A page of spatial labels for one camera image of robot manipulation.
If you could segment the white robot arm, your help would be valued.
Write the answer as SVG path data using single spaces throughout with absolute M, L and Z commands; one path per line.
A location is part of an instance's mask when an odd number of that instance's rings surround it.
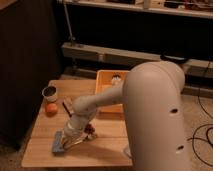
M 134 171 L 191 171 L 181 105 L 184 84 L 184 71 L 173 62 L 140 64 L 118 84 L 75 99 L 64 135 L 78 139 L 99 107 L 121 104 Z

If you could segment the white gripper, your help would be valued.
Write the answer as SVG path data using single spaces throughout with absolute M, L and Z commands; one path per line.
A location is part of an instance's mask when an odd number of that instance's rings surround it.
M 63 139 L 66 140 L 63 142 L 63 148 L 65 150 L 70 149 L 72 146 L 80 144 L 84 141 L 92 141 L 97 138 L 97 134 L 86 134 L 83 133 L 86 125 L 73 125 L 70 122 L 67 122 L 63 129 Z

